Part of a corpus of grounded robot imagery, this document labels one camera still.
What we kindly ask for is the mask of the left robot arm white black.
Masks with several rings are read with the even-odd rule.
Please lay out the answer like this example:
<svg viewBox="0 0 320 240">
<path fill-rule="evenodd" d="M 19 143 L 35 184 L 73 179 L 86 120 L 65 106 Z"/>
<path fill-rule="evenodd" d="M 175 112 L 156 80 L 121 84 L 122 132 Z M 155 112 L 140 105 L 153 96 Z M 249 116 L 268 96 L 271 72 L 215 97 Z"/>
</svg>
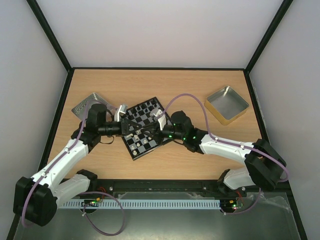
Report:
<svg viewBox="0 0 320 240">
<path fill-rule="evenodd" d="M 57 210 L 73 197 L 96 187 L 97 175 L 81 170 L 67 181 L 67 173 L 81 159 L 86 157 L 101 142 L 102 136 L 127 136 L 142 126 L 122 118 L 127 106 L 121 105 L 116 114 L 107 121 L 109 109 L 97 100 L 91 100 L 84 108 L 79 128 L 71 135 L 63 150 L 44 168 L 32 177 L 21 177 L 16 185 L 13 212 L 26 221 L 39 226 L 47 225 Z"/>
</svg>

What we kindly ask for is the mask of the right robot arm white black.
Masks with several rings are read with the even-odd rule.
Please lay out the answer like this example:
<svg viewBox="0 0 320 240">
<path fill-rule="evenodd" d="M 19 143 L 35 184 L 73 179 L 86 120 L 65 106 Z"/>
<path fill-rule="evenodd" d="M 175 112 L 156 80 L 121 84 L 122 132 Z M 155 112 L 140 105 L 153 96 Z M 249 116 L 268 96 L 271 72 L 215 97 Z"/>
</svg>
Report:
<svg viewBox="0 0 320 240">
<path fill-rule="evenodd" d="M 141 132 L 158 144 L 164 139 L 181 140 L 192 153 L 216 155 L 243 165 L 239 169 L 226 169 L 217 180 L 217 189 L 229 196 L 242 187 L 257 186 L 273 191 L 283 182 L 286 162 L 264 139 L 256 142 L 241 142 L 211 136 L 207 130 L 193 126 L 191 119 L 181 110 L 171 115 L 171 122 L 160 112 L 154 115 L 155 122 L 143 126 Z"/>
</svg>

